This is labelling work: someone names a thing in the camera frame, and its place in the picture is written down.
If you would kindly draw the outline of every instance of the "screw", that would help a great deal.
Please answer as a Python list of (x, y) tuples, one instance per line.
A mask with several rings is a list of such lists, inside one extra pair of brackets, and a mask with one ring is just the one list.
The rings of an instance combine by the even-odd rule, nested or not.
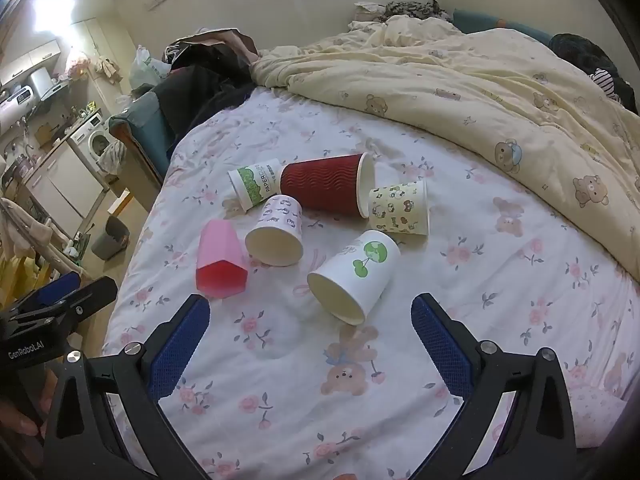
[(542, 357), (547, 361), (553, 361), (556, 358), (556, 353), (551, 348), (543, 348)]
[(129, 343), (124, 347), (124, 353), (127, 355), (135, 355), (140, 352), (142, 345), (140, 343)]
[(493, 341), (482, 341), (480, 343), (480, 349), (485, 354), (495, 354), (498, 351), (498, 347)]
[(74, 350), (73, 352), (69, 352), (66, 355), (66, 360), (69, 361), (70, 363), (77, 363), (81, 357), (82, 357), (82, 354), (80, 353), (80, 351)]

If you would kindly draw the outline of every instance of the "red ripple paper cup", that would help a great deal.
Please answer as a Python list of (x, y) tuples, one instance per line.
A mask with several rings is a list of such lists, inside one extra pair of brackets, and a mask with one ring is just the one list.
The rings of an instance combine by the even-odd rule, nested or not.
[(332, 156), (287, 164), (280, 176), (282, 194), (302, 208), (369, 218), (369, 191), (376, 187), (369, 153)]

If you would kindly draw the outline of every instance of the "pink cup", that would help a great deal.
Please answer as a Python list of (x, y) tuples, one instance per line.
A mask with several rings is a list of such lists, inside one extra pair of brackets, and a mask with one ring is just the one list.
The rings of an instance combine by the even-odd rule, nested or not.
[(236, 230), (229, 220), (204, 226), (198, 246), (196, 287), (210, 298), (228, 298), (244, 291), (248, 270)]

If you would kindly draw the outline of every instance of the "washing machine door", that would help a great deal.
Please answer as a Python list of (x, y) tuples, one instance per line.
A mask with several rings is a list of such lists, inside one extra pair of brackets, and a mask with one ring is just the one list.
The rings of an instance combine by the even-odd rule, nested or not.
[(88, 143), (89, 153), (96, 162), (98, 162), (100, 156), (104, 153), (104, 150), (107, 149), (109, 144), (109, 139), (107, 139), (104, 130), (97, 129), (92, 132)]

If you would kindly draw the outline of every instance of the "yellow blanket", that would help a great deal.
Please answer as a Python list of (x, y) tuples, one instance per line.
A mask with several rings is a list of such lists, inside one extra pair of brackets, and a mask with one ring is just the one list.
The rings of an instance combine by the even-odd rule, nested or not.
[(483, 156), (587, 232), (640, 280), (640, 118), (515, 30), (463, 34), (430, 18), (354, 22), (263, 52), (255, 81), (412, 124)]

